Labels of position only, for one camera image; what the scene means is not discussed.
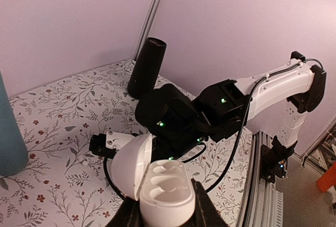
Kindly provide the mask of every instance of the red flower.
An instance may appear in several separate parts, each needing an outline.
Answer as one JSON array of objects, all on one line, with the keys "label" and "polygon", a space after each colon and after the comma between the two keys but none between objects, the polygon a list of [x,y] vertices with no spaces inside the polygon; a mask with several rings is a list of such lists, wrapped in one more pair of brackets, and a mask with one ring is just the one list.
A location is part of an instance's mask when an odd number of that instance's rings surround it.
[{"label": "red flower", "polygon": [[110,213],[107,211],[106,213],[103,212],[103,215],[105,216],[105,218],[109,217],[110,216]]},{"label": "red flower", "polygon": [[42,194],[38,194],[36,200],[43,202],[45,200],[45,197]]},{"label": "red flower", "polygon": [[72,217],[72,220],[73,220],[73,221],[78,221],[78,220],[79,220],[78,215],[72,215],[71,217]]}]

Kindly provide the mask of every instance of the blue cylinder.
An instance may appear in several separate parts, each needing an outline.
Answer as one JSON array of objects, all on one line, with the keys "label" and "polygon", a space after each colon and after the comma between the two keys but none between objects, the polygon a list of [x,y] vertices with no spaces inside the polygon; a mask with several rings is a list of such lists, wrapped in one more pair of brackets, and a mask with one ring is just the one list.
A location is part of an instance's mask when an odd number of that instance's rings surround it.
[{"label": "blue cylinder", "polygon": [[5,90],[0,72],[0,175],[19,173],[28,161],[28,151]]}]

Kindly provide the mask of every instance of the gray floor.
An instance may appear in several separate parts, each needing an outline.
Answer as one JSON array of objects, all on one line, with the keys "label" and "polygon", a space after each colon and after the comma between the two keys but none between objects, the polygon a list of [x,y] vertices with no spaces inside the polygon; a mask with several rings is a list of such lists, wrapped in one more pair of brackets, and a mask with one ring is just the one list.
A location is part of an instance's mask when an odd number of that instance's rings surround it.
[{"label": "gray floor", "polygon": [[283,227],[335,227],[332,195],[316,186],[321,175],[294,157],[288,162],[286,179],[278,179],[276,189],[284,193]]}]

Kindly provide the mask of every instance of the wall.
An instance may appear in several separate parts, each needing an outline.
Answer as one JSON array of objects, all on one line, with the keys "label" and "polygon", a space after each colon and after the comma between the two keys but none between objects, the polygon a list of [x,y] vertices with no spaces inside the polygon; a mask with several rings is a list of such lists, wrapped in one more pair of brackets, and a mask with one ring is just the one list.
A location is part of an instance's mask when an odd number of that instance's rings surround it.
[{"label": "wall", "polygon": [[[302,154],[336,114],[335,6],[336,0],[162,0],[150,35],[167,43],[161,74],[196,95],[282,65],[294,50],[320,59],[327,89],[300,132]],[[269,107],[249,128],[274,135],[284,105]]]},{"label": "wall", "polygon": [[0,0],[9,96],[132,58],[151,0]]}]

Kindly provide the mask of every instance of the floral pattern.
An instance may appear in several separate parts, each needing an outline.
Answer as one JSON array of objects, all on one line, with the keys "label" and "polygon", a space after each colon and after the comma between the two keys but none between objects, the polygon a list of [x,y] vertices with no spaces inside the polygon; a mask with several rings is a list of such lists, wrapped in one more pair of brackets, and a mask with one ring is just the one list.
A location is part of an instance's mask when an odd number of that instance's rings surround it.
[{"label": "floral pattern", "polygon": [[[134,112],[137,100],[126,91],[134,61],[124,60],[73,75],[10,98],[28,162],[17,175],[0,177],[0,226],[105,226],[121,199],[109,187],[103,158],[89,151],[93,134],[108,130],[146,133]],[[170,83],[158,77],[156,86]],[[180,89],[189,98],[191,94]],[[235,226],[249,165],[252,133],[245,129],[227,175],[209,193],[215,207]],[[235,135],[215,143],[187,163],[191,177],[207,188],[221,174]],[[183,159],[200,151],[195,147]]]}]

